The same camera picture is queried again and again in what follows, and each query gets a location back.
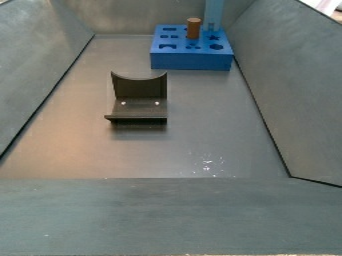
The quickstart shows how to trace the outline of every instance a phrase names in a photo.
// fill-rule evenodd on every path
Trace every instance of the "blue block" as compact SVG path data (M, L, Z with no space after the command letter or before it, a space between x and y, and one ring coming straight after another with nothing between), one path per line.
M230 70L232 49L224 31L187 39L185 25L157 25L151 46L152 69Z

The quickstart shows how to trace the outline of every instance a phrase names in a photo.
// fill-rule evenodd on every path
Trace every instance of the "curved bracket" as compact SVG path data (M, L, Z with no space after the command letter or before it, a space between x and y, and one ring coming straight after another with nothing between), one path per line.
M111 72L115 91L112 114L104 118L119 120L167 120L167 72L149 79L131 79Z

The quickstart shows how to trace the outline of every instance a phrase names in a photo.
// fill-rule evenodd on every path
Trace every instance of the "bin floor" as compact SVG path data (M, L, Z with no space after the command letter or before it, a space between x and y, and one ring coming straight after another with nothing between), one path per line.
M168 70L168 123L112 126L109 72L148 78L151 36L97 36L0 162L0 178L287 178L236 64Z

